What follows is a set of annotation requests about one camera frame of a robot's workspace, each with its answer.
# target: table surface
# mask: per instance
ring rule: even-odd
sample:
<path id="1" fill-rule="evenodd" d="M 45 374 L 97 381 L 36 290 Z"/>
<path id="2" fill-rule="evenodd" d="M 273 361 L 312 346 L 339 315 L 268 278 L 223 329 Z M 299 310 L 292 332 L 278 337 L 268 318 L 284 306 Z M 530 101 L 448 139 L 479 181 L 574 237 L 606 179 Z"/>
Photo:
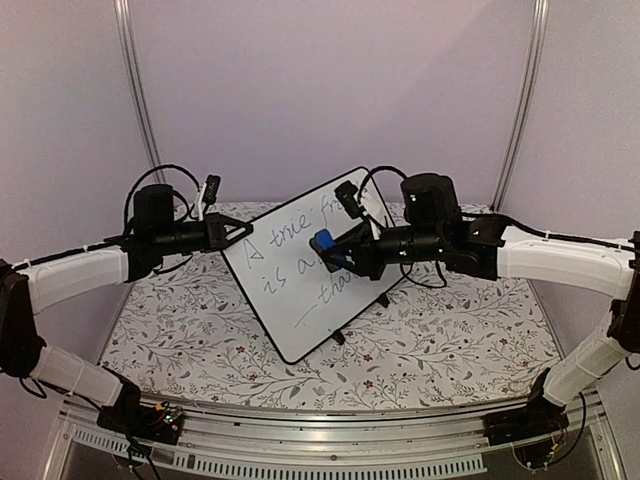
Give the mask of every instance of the table surface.
<path id="1" fill-rule="evenodd" d="M 243 220 L 275 203 L 220 204 Z M 481 207 L 468 206 L 465 211 Z M 391 204 L 399 217 L 401 205 Z M 138 281 L 101 363 L 185 400 L 323 411 L 459 406 L 521 397 L 558 348 L 524 280 L 444 270 L 441 290 L 401 282 L 296 365 L 282 362 L 219 254 Z M 439 282 L 432 264 L 412 277 Z"/>

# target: white wall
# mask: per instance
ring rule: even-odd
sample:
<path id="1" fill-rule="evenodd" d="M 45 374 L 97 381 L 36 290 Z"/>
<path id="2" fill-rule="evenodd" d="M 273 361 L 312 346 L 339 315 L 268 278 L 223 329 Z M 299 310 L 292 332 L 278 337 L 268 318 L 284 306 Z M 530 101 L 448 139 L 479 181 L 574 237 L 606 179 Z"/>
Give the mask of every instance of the white wall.
<path id="1" fill-rule="evenodd" d="M 221 174 L 221 198 L 283 200 L 390 163 L 490 202 L 533 1 L 131 3 L 161 158 Z"/>
<path id="2" fill-rule="evenodd" d="M 122 228 L 129 186 L 147 167 L 109 0 L 2 3 L 0 258 L 93 243 Z M 95 360 L 123 288 L 37 318 L 50 344 Z M 0 477 L 39 478 L 61 400 L 0 376 Z"/>
<path id="3" fill-rule="evenodd" d="M 534 103 L 505 211 L 544 229 L 630 237 L 640 229 L 640 3 L 550 5 Z M 567 350 L 608 308 L 605 298 L 588 292 L 536 288 Z M 599 390 L 629 478 L 640 478 L 640 375 L 618 366 Z"/>

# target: wire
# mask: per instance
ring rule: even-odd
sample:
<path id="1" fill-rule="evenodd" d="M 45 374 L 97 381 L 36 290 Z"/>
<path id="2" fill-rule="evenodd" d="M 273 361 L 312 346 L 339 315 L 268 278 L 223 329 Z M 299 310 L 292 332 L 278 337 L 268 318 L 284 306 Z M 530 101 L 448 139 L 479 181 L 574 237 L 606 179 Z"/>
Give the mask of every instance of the wire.
<path id="1" fill-rule="evenodd" d="M 564 445 L 566 442 L 563 442 L 562 440 L 564 440 L 564 436 L 567 434 L 567 430 L 565 428 L 562 428 L 560 430 L 560 437 L 558 438 L 558 440 L 556 441 L 556 445 L 557 446 L 561 446 Z"/>
<path id="2" fill-rule="evenodd" d="M 193 207 L 191 207 L 191 210 L 189 210 L 189 202 L 187 202 L 187 199 L 184 198 L 184 195 L 182 195 L 180 192 L 174 190 L 173 196 L 176 197 L 178 200 L 180 200 L 184 205 L 184 208 L 186 209 L 186 212 L 184 213 L 184 215 L 181 216 L 178 220 L 176 220 L 177 223 L 182 223 L 187 218 L 189 218 L 189 214 L 191 213 L 191 210 L 193 210 Z"/>
<path id="3" fill-rule="evenodd" d="M 167 415 L 171 414 L 171 410 L 169 409 L 169 402 L 162 402 L 160 404 L 160 407 L 162 408 L 162 410 L 160 410 L 160 415 L 158 415 L 158 418 L 156 420 L 148 423 L 148 425 L 155 425 L 160 422 L 160 420 L 164 420 Z"/>
<path id="4" fill-rule="evenodd" d="M 165 273 L 175 272 L 177 269 L 184 267 L 187 263 L 189 263 L 189 261 L 192 258 L 193 258 L 193 253 L 190 253 L 186 260 L 178 263 L 177 265 L 174 265 L 173 267 L 169 267 L 165 270 L 154 270 L 153 273 L 155 273 L 156 275 L 164 275 Z"/>
<path id="5" fill-rule="evenodd" d="M 103 414 L 113 425 L 115 425 L 116 427 L 118 427 L 120 430 L 122 430 L 124 432 L 124 436 L 127 439 L 127 441 L 129 442 L 129 452 L 128 452 L 129 453 L 129 467 L 130 467 L 129 470 L 136 475 L 136 478 L 138 478 L 140 480 L 144 480 L 144 479 L 142 479 L 140 474 L 135 471 L 135 469 L 133 468 L 133 465 L 131 464 L 132 461 L 133 461 L 131 449 L 134 449 L 136 452 L 138 452 L 142 456 L 144 456 L 144 458 L 147 460 L 147 462 L 149 462 L 149 466 L 151 467 L 151 470 L 153 471 L 153 474 L 154 474 L 156 480 L 162 480 L 160 478 L 160 473 L 158 472 L 158 469 L 156 468 L 155 463 L 153 463 L 153 460 L 151 460 L 151 455 L 149 455 L 149 453 L 147 453 L 147 451 L 140 444 L 140 442 L 138 442 L 133 437 L 133 435 L 131 435 L 131 433 L 129 433 L 129 429 L 125 425 L 121 424 L 120 422 L 115 421 L 113 419 L 113 417 L 111 417 L 111 415 L 109 415 L 104 410 L 104 408 L 102 408 L 100 405 L 98 405 L 96 402 L 94 402 L 90 398 L 85 397 L 83 395 L 77 395 L 77 394 L 76 394 L 76 396 L 78 396 L 81 399 L 83 399 L 85 402 L 87 402 L 89 405 L 91 405 L 93 408 L 95 408 L 99 413 Z"/>
<path id="6" fill-rule="evenodd" d="M 202 215 L 205 215 L 207 213 L 207 210 L 209 210 L 209 207 L 211 205 L 205 205 L 204 210 L 202 211 Z M 193 211 L 196 209 L 196 204 L 193 203 L 191 205 L 191 208 L 189 209 L 189 218 L 191 220 L 199 220 L 198 215 L 193 215 Z"/>
<path id="7" fill-rule="evenodd" d="M 582 400 L 582 423 L 580 424 L 580 430 L 578 431 L 578 436 L 576 437 L 576 440 L 573 442 L 569 450 L 567 450 L 565 454 L 562 455 L 561 457 L 558 457 L 557 460 L 555 461 L 551 460 L 551 462 L 549 463 L 549 466 L 557 465 L 558 463 L 563 461 L 565 458 L 567 458 L 569 455 L 571 455 L 571 452 L 575 450 L 575 448 L 578 446 L 578 443 L 580 442 L 580 439 L 582 438 L 582 434 L 584 433 L 584 428 L 587 425 L 587 401 L 585 400 L 582 392 L 580 392 L 579 395 L 580 395 L 580 400 Z"/>
<path id="8" fill-rule="evenodd" d="M 536 230 L 535 228 L 529 227 L 524 223 L 519 222 L 513 217 L 508 215 L 503 215 L 502 213 L 468 213 L 464 212 L 464 216 L 472 217 L 472 218 L 499 218 L 502 220 L 506 220 L 510 225 L 519 228 L 520 230 L 534 235 L 536 237 L 548 238 L 549 240 L 561 240 L 563 242 L 573 242 L 573 243 L 588 243 L 591 245 L 598 245 L 600 247 L 606 248 L 614 248 L 616 250 L 624 250 L 625 252 L 631 252 L 635 254 L 640 254 L 640 250 L 635 249 L 634 247 L 629 247 L 627 245 L 618 245 L 615 243 L 607 242 L 604 240 L 598 240 L 595 238 L 589 237 L 581 237 L 578 235 L 566 235 L 564 233 L 547 233 L 541 230 Z"/>
<path id="9" fill-rule="evenodd" d="M 72 248 L 71 250 L 66 250 L 66 251 L 60 252 L 60 253 L 54 253 L 53 255 L 47 255 L 45 257 L 36 258 L 34 260 L 29 260 L 28 262 L 25 262 L 25 263 L 20 263 L 18 265 L 14 265 L 12 267 L 12 270 L 14 272 L 17 272 L 17 271 L 24 270 L 24 269 L 29 268 L 29 267 L 33 267 L 33 266 L 36 266 L 36 265 L 41 265 L 43 263 L 52 262 L 54 260 L 60 260 L 61 258 L 70 257 L 72 255 L 79 255 L 81 253 L 93 252 L 95 250 L 101 250 L 103 248 L 112 247 L 114 245 L 116 245 L 116 239 L 110 239 L 110 240 L 105 240 L 104 242 L 95 243 L 93 245 L 87 246 L 86 249 L 84 247 Z"/>
<path id="10" fill-rule="evenodd" d="M 624 359 L 625 363 L 627 364 L 627 367 L 629 367 L 629 370 L 633 370 L 634 372 L 637 370 L 640 370 L 640 364 L 638 365 L 632 365 L 631 364 L 631 360 L 629 360 L 629 357 L 626 357 Z"/>
<path id="11" fill-rule="evenodd" d="M 383 171 L 396 173 L 400 175 L 403 178 L 403 180 L 407 178 L 406 173 L 404 173 L 402 170 L 392 165 L 380 165 L 372 168 L 367 172 L 364 179 L 362 180 L 362 183 L 360 184 L 360 189 L 358 190 L 358 196 L 357 196 L 358 203 L 360 203 L 360 201 L 362 200 L 362 192 L 364 191 L 364 187 L 367 186 L 367 183 L 369 183 L 369 180 L 371 180 L 376 173 L 383 172 Z"/>
<path id="12" fill-rule="evenodd" d="M 38 388 L 38 391 L 36 392 L 35 390 L 31 390 L 29 387 L 27 387 L 27 384 L 24 383 L 24 378 L 19 378 L 18 381 L 20 382 L 20 385 L 22 385 L 22 388 L 25 389 L 25 391 L 27 391 L 27 393 L 30 393 L 31 395 L 33 395 L 36 398 L 40 398 L 42 400 L 46 400 L 47 398 L 47 394 L 44 391 L 44 389 L 42 388 L 42 385 L 40 385 L 40 382 L 38 382 L 35 379 L 31 379 L 31 381 L 33 382 L 33 384 Z"/>
<path id="13" fill-rule="evenodd" d="M 439 290 L 441 288 L 446 288 L 447 286 L 447 279 L 445 278 L 444 274 L 442 273 L 442 269 L 440 268 L 440 262 L 436 262 L 436 272 L 438 272 L 438 277 L 440 277 L 440 280 L 442 280 L 442 285 L 429 285 L 427 283 L 421 283 L 418 282 L 417 280 L 414 280 L 413 278 L 411 278 L 409 276 L 409 274 L 411 273 L 411 270 L 413 270 L 413 263 L 409 266 L 409 271 L 405 272 L 404 271 L 404 264 L 400 264 L 400 273 L 402 273 L 402 278 L 409 280 L 411 283 L 413 283 L 414 285 L 418 285 L 419 287 L 425 287 L 425 288 L 429 288 L 431 290 Z"/>
<path id="14" fill-rule="evenodd" d="M 187 170 L 184 167 L 181 167 L 180 165 L 173 165 L 173 164 L 168 164 L 168 165 L 159 165 L 157 167 L 154 167 L 150 170 L 147 170 L 145 173 L 142 174 L 142 176 L 140 176 L 140 178 L 138 178 L 138 180 L 136 180 L 136 182 L 133 184 L 133 187 L 131 187 L 131 190 L 129 190 L 129 193 L 127 194 L 127 199 L 124 202 L 124 229 L 122 231 L 122 236 L 126 237 L 129 235 L 130 232 L 130 225 L 129 225 L 129 205 L 131 204 L 131 198 L 133 197 L 133 194 L 136 192 L 136 190 L 138 190 L 138 187 L 140 186 L 140 184 L 144 181 L 145 178 L 147 178 L 149 175 L 152 175 L 153 173 L 157 172 L 158 170 L 177 170 L 179 172 L 184 173 L 187 177 L 189 177 L 191 179 L 191 181 L 194 183 L 194 185 L 196 186 L 196 190 L 200 189 L 200 185 L 198 184 L 198 180 L 196 180 L 196 177 L 193 176 L 193 174 Z"/>

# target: white whiteboard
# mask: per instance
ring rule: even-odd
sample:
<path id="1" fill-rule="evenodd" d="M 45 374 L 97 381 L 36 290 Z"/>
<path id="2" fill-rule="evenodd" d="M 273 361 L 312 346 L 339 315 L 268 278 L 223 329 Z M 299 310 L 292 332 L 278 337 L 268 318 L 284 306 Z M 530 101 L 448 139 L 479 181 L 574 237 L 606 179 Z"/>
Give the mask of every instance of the white whiteboard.
<path id="1" fill-rule="evenodd" d="M 349 218 L 334 189 L 346 180 L 359 186 L 367 171 L 352 170 L 265 213 L 252 221 L 251 235 L 223 252 L 249 305 L 287 363 L 301 360 L 400 280 L 397 268 L 387 268 L 375 282 L 346 270 L 330 273 L 309 245 L 323 228 L 337 238 L 361 221 Z M 367 191 L 383 203 L 373 182 Z M 386 208 L 382 215 L 393 224 Z"/>

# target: blue eraser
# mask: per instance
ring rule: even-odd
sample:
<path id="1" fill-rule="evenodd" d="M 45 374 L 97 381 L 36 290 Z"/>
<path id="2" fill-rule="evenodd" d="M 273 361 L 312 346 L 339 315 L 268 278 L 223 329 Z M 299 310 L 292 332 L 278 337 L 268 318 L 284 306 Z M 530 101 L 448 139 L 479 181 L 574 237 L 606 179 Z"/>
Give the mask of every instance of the blue eraser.
<path id="1" fill-rule="evenodd" d="M 327 230 L 326 228 L 323 230 L 320 230 L 318 233 L 316 233 L 313 236 L 311 240 L 309 240 L 309 245 L 311 245 L 311 248 L 313 248 L 313 250 L 318 255 L 320 255 L 324 250 L 328 250 L 329 248 L 335 246 L 335 244 L 336 244 L 335 240 L 331 236 L 331 233 L 329 232 L 329 230 Z M 342 254 L 336 254 L 335 257 L 340 260 L 346 260 L 346 257 Z M 338 270 L 340 270 L 340 267 L 336 265 L 332 265 L 327 262 L 324 262 L 324 263 L 327 269 L 331 273 L 337 272 Z"/>

